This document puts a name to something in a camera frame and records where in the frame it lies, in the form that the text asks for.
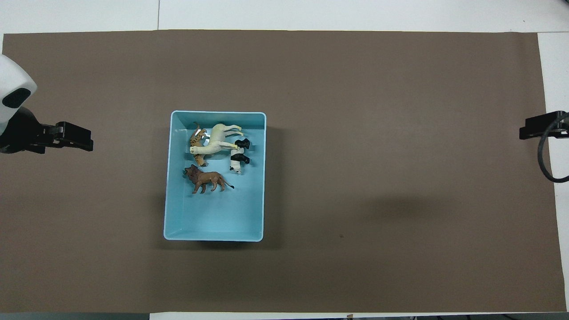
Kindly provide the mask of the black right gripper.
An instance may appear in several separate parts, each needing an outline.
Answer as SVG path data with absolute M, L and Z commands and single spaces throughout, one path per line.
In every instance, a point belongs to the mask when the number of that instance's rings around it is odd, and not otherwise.
M 543 115 L 526 118 L 525 125 L 519 129 L 519 139 L 528 140 L 543 136 L 549 125 L 555 120 L 561 119 L 556 123 L 556 134 L 568 134 L 569 120 L 568 112 L 554 111 Z

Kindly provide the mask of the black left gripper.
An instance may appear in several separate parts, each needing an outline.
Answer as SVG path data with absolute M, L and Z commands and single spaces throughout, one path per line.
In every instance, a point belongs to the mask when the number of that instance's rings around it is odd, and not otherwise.
M 91 130 L 74 125 L 71 122 L 56 123 L 57 136 L 46 133 L 53 126 L 40 123 L 34 113 L 21 107 L 8 121 L 0 138 L 0 152 L 14 154 L 30 151 L 45 154 L 45 148 L 79 148 L 93 152 L 94 141 Z

